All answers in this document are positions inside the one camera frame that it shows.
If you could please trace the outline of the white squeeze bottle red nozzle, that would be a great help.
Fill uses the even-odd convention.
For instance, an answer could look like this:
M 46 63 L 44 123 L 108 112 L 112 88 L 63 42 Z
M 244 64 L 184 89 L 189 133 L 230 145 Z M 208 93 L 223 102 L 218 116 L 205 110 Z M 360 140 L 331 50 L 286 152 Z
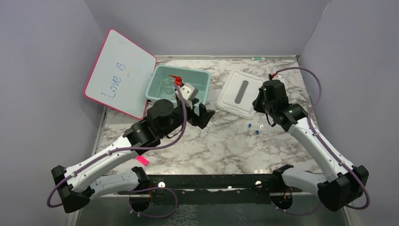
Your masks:
M 169 76 L 174 79 L 172 81 L 172 87 L 174 88 L 174 90 L 177 90 L 184 85 L 183 79 L 180 76 L 171 75 L 171 74 Z

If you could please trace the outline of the small clear glass jar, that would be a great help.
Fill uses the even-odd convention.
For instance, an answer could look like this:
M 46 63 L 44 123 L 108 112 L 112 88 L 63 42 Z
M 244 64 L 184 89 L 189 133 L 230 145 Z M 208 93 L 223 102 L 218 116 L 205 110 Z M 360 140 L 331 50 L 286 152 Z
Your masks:
M 173 94 L 173 93 L 174 93 L 174 85 L 173 85 L 173 82 L 172 82 L 170 79 L 168 79 L 168 78 L 164 79 L 164 80 L 163 80 L 163 89 L 164 89 L 164 92 L 165 92 L 167 95 Z

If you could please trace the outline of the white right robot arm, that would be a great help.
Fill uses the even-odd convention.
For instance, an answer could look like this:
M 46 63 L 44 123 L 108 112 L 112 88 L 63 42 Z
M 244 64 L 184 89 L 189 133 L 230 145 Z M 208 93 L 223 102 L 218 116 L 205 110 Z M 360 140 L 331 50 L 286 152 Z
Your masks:
M 328 141 L 299 104 L 289 103 L 285 85 L 279 80 L 265 81 L 253 101 L 254 110 L 272 119 L 294 137 L 317 163 L 322 173 L 312 174 L 285 165 L 273 171 L 272 187 L 279 192 L 288 187 L 301 189 L 319 198 L 330 211 L 336 212 L 365 194 L 369 176 L 363 166 L 355 166 Z

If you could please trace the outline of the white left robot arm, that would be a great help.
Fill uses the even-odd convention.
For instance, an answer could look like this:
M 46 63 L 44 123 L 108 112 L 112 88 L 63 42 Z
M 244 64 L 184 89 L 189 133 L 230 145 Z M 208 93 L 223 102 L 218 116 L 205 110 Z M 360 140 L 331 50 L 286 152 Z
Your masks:
M 47 206 L 62 206 L 66 213 L 72 213 L 85 207 L 91 199 L 105 194 L 127 190 L 143 193 L 148 181 L 141 167 L 108 179 L 104 174 L 147 151 L 174 145 L 188 124 L 204 129 L 214 114 L 215 111 L 204 104 L 199 104 L 196 111 L 187 102 L 178 101 L 174 106 L 166 99 L 156 101 L 142 120 L 134 123 L 107 148 L 76 165 L 55 166 L 51 170 L 55 187 L 47 198 Z

